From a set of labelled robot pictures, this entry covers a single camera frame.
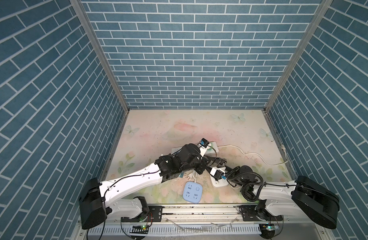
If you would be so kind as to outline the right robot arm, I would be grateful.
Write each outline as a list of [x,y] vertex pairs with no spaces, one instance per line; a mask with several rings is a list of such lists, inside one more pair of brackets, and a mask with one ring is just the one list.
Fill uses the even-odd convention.
[[278,216],[308,217],[314,223],[336,229],[339,197],[305,176],[287,183],[269,183],[251,167],[227,167],[225,159],[205,156],[205,169],[216,181],[225,180],[238,188],[243,198],[257,202],[256,215],[262,220]]

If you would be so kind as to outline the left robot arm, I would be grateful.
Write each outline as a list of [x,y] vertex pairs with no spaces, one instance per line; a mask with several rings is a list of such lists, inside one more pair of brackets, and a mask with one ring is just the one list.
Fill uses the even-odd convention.
[[97,178],[88,180],[78,198],[81,226],[89,230],[104,223],[108,216],[135,219],[149,211],[144,197],[127,200],[125,197],[146,187],[174,180],[181,173],[195,170],[203,172],[203,159],[209,149],[209,142],[186,144],[177,152],[160,156],[154,163],[126,176],[99,182]]

